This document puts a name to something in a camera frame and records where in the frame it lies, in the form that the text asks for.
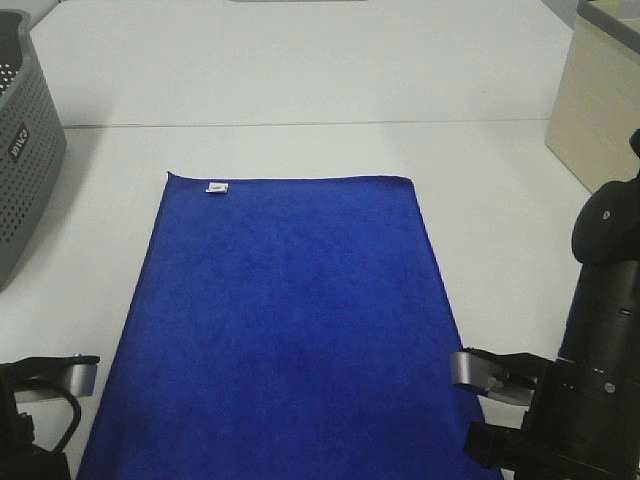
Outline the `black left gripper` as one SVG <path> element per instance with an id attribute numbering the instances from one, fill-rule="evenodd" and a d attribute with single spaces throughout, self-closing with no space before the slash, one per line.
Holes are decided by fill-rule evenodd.
<path id="1" fill-rule="evenodd" d="M 1 366 L 1 477 L 3 479 L 68 479 L 64 448 L 73 436 L 69 426 L 52 450 L 34 444 L 34 422 L 16 406 L 15 392 L 50 390 L 73 402 L 69 389 L 57 379 L 70 365 L 64 359 L 23 359 Z"/>

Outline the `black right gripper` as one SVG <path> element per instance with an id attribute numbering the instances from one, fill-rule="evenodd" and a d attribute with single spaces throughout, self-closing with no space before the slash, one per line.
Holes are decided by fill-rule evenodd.
<path id="1" fill-rule="evenodd" d="M 464 452 L 517 479 L 636 479 L 639 383 L 564 361 L 545 371 L 518 428 L 474 421 Z"/>

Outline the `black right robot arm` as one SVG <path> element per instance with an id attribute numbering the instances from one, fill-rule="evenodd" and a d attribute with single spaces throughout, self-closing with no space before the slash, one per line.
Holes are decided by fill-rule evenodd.
<path id="1" fill-rule="evenodd" d="M 518 479 L 639 475 L 639 182 L 610 181 L 571 238 L 581 270 L 555 360 L 464 348 L 455 386 L 524 408 L 517 428 L 474 421 L 467 456 Z"/>

